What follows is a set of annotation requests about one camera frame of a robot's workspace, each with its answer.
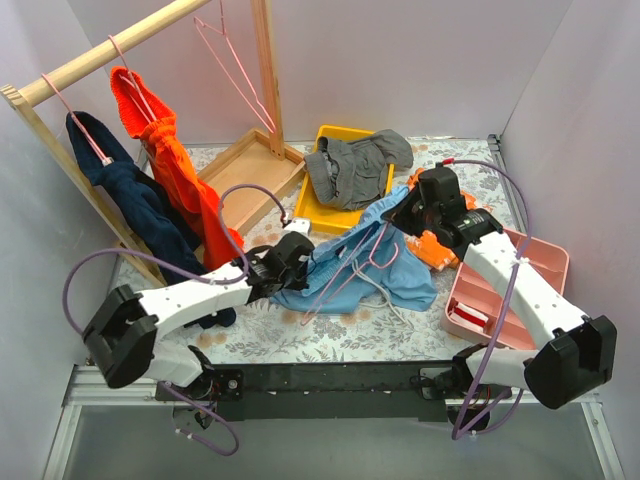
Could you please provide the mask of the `orange tie-dye shorts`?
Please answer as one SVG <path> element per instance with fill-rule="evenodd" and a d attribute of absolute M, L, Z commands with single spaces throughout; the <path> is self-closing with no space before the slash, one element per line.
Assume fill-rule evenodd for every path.
<path fill-rule="evenodd" d="M 428 169 L 418 170 L 413 177 L 411 177 L 409 182 L 410 190 L 417 184 L 419 174 L 425 170 Z M 464 193 L 463 191 L 461 191 L 461 194 L 466 199 L 466 206 L 468 209 L 481 208 L 475 204 L 474 197 Z M 407 245 L 409 250 L 420 260 L 438 271 L 441 271 L 446 267 L 452 267 L 461 262 L 467 252 L 467 248 L 443 247 L 438 243 L 435 235 L 430 231 L 425 231 L 419 238 L 410 236 L 410 239 L 407 241 Z"/>

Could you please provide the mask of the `yellow plastic tray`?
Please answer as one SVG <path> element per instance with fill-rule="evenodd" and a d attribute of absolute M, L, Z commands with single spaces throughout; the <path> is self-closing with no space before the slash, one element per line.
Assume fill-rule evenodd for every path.
<path fill-rule="evenodd" d="M 315 149 L 311 153 L 316 150 L 317 140 L 321 136 L 351 142 L 361 139 L 365 136 L 372 135 L 376 132 L 323 125 L 318 131 L 315 142 Z M 385 196 L 390 192 L 391 177 L 394 169 L 394 165 L 389 167 Z M 364 210 L 366 208 L 356 211 L 342 211 L 320 204 L 313 191 L 310 176 L 307 172 L 294 214 L 297 217 L 309 218 L 311 220 L 311 229 L 314 232 L 339 235 L 355 226 L 359 222 L 360 217 L 364 213 Z"/>

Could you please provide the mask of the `light blue shorts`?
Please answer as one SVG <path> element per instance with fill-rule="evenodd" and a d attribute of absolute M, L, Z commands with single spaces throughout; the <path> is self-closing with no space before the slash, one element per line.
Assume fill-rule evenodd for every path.
<path fill-rule="evenodd" d="M 367 207 L 358 224 L 316 246 L 301 291 L 282 290 L 271 302 L 288 310 L 321 314 L 354 312 L 360 302 L 384 292 L 392 305 L 429 309 L 437 289 L 428 267 L 407 247 L 404 234 L 383 220 L 383 213 L 409 193 L 397 186 Z"/>

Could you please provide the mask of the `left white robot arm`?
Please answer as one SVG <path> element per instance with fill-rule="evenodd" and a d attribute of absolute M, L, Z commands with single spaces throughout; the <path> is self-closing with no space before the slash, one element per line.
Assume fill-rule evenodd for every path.
<path fill-rule="evenodd" d="M 82 338 L 106 384 L 126 387 L 141 378 L 169 382 L 193 400 L 213 386 L 213 367 L 196 347 L 165 344 L 163 338 L 204 316 L 307 287 L 313 243 L 288 232 L 274 246 L 252 249 L 248 276 L 240 258 L 194 280 L 157 289 L 114 289 L 85 328 Z"/>

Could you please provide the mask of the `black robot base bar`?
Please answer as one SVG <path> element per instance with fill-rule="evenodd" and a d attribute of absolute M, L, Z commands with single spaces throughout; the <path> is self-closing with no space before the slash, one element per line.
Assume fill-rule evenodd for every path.
<path fill-rule="evenodd" d="M 454 420 L 464 395 L 447 360 L 222 364 L 176 391 L 230 422 L 245 420 L 413 418 Z"/>

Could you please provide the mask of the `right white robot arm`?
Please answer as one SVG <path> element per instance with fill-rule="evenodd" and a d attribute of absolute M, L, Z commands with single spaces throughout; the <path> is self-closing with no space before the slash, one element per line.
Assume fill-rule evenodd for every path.
<path fill-rule="evenodd" d="M 607 383 L 613 375 L 617 329 L 567 301 L 516 249 L 485 209 L 470 209 L 455 172 L 443 165 L 422 172 L 383 219 L 403 233 L 432 232 L 440 245 L 479 274 L 507 303 L 534 342 L 532 350 L 469 347 L 435 377 L 440 390 L 475 397 L 488 384 L 524 389 L 557 409 Z"/>

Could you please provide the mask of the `grey shorts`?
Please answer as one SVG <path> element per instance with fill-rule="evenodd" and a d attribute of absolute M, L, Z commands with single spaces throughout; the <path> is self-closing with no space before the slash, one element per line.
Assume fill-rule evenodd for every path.
<path fill-rule="evenodd" d="M 320 204 L 356 211 L 385 196 L 390 166 L 408 169 L 414 156 L 404 137 L 385 129 L 351 142 L 321 136 L 304 162 Z"/>

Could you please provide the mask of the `pink hanger with orange garment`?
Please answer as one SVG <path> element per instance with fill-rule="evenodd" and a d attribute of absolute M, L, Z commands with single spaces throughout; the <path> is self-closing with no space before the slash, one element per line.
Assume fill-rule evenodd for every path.
<path fill-rule="evenodd" d="M 112 35 L 109 35 L 108 39 L 112 43 L 114 49 L 116 50 L 118 56 L 120 57 L 123 67 L 125 69 L 125 75 L 123 76 L 124 81 L 127 82 L 137 92 L 139 101 L 135 100 L 134 103 L 136 104 L 138 110 L 142 113 L 142 115 L 145 117 L 145 119 L 149 123 L 156 121 L 157 117 L 154 111 L 152 110 L 151 106 L 149 105 L 146 97 L 144 96 L 144 93 L 142 92 L 139 84 L 137 83 L 132 71 L 129 69 L 126 63 L 124 54 L 118 42 Z"/>

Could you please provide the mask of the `pink hanger with navy garment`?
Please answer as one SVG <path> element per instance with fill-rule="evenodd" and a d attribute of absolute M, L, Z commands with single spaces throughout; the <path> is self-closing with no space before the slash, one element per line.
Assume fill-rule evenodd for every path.
<path fill-rule="evenodd" d="M 99 147 L 99 145 L 96 143 L 94 138 L 89 134 L 89 132 L 87 131 L 87 129 L 85 128 L 83 123 L 79 120 L 79 118 L 77 117 L 76 113 L 73 111 L 73 109 L 71 108 L 71 106 L 69 105 L 67 100 L 60 93 L 60 91 L 57 89 L 57 87 L 54 85 L 54 83 L 50 80 L 49 76 L 47 74 L 45 74 L 45 73 L 42 73 L 41 74 L 41 78 L 45 81 L 45 83 L 49 86 L 49 88 L 53 91 L 53 93 L 57 96 L 57 98 L 62 102 L 62 104 L 64 105 L 64 107 L 68 111 L 69 115 L 71 116 L 72 121 L 77 126 L 77 128 L 80 130 L 82 135 L 85 137 L 85 139 L 87 140 L 87 142 L 88 142 L 89 146 L 91 147 L 91 149 L 98 156 L 99 160 L 101 161 L 101 164 L 103 166 L 107 166 L 107 165 L 112 164 L 113 163 L 113 159 L 111 157 L 107 156 L 103 152 L 103 150 Z"/>

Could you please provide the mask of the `bright orange garment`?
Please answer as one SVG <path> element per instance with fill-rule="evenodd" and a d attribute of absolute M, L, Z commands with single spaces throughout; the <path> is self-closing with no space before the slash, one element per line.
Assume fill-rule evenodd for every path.
<path fill-rule="evenodd" d="M 132 71 L 157 120 L 149 123 L 138 110 L 137 92 L 124 81 L 125 69 L 111 69 L 110 85 L 118 105 L 122 124 L 133 139 L 145 144 L 152 157 L 154 179 L 167 192 L 170 202 L 185 218 L 203 244 L 203 263 L 215 270 L 237 256 L 235 248 L 244 240 L 235 230 L 225 234 L 218 214 L 220 203 L 216 191 L 201 180 L 186 148 L 177 137 L 177 116 L 154 92 L 144 84 L 140 75 Z"/>

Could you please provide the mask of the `navy blue garment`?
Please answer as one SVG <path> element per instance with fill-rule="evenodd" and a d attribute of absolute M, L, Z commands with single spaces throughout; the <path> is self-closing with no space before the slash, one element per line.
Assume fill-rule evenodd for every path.
<path fill-rule="evenodd" d="M 92 115 L 75 111 L 113 163 L 103 166 L 68 114 L 65 126 L 77 165 L 91 185 L 106 191 L 132 232 L 151 255 L 194 275 L 206 267 L 197 259 L 200 239 L 171 205 L 164 187 L 145 174 L 108 128 Z"/>

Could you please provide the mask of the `wooden clothes rack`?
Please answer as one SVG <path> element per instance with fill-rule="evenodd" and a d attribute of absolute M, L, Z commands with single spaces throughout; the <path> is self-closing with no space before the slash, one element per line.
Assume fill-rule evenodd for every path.
<path fill-rule="evenodd" d="M 11 85 L 1 89 L 2 98 L 46 145 L 121 245 L 136 251 L 146 250 L 146 241 L 91 185 L 76 160 L 34 108 L 194 12 L 200 5 L 198 1 L 173 1 L 31 84 L 21 89 Z M 174 207 L 186 215 L 201 236 L 202 245 L 198 251 L 210 269 L 232 259 L 235 255 L 232 246 L 241 245 L 243 234 L 271 208 L 266 197 L 246 193 L 225 202 L 224 209 L 218 211 L 217 190 L 236 183 L 254 183 L 277 198 L 283 198 L 303 176 L 301 153 L 283 140 L 270 8 L 265 1 L 254 1 L 251 7 L 264 93 L 251 93 L 244 100 L 264 127 L 250 130 L 201 171 L 195 170 L 186 148 L 177 139 L 175 113 L 144 84 L 140 75 L 124 65 L 113 68 L 111 74 L 112 92 L 123 126 L 132 138 L 142 142 L 150 156 L 152 171 L 167 188 Z"/>

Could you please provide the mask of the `pink compartment organizer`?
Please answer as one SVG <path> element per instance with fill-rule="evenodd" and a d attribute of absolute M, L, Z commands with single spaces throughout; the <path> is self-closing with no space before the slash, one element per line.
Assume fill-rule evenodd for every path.
<path fill-rule="evenodd" d="M 543 279 L 559 294 L 564 293 L 569 268 L 569 255 L 560 246 L 545 242 L 538 238 L 528 239 L 523 233 L 506 228 L 504 230 L 517 250 L 525 245 L 524 257 Z M 493 284 L 484 275 L 475 270 L 474 262 L 462 263 L 457 271 L 453 287 L 445 304 L 445 313 L 441 318 L 441 327 L 448 333 L 466 341 L 486 343 L 494 333 L 498 315 L 502 305 L 501 294 L 493 288 Z M 487 327 L 480 331 L 467 328 L 453 321 L 449 312 L 458 303 L 472 307 L 489 317 Z M 514 350 L 533 350 L 536 348 L 526 326 L 513 311 L 508 311 L 498 336 L 497 345 Z"/>

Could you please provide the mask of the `red cloth front compartment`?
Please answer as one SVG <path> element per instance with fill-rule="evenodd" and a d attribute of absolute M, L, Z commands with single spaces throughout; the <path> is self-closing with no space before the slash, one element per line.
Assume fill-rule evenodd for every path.
<path fill-rule="evenodd" d="M 456 304 L 449 312 L 449 317 L 467 328 L 484 330 L 489 322 L 489 317 L 484 313 L 465 304 Z"/>

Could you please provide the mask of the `floral patterned table mat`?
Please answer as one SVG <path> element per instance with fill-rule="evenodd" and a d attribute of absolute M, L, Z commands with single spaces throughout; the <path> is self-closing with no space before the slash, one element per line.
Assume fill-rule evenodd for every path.
<path fill-rule="evenodd" d="M 456 169 L 462 189 L 504 226 L 517 227 L 501 176 L 482 166 L 494 158 L 494 138 L 412 137 L 409 143 L 417 168 L 450 157 L 476 160 Z M 452 268 L 433 272 L 438 295 L 425 312 L 381 307 L 380 297 L 372 296 L 351 314 L 318 315 L 304 324 L 303 313 L 259 300 L 239 308 L 230 327 L 180 328 L 163 342 L 179 349 L 194 345 L 214 364 L 449 359 L 467 345 L 440 326 L 455 276 Z"/>

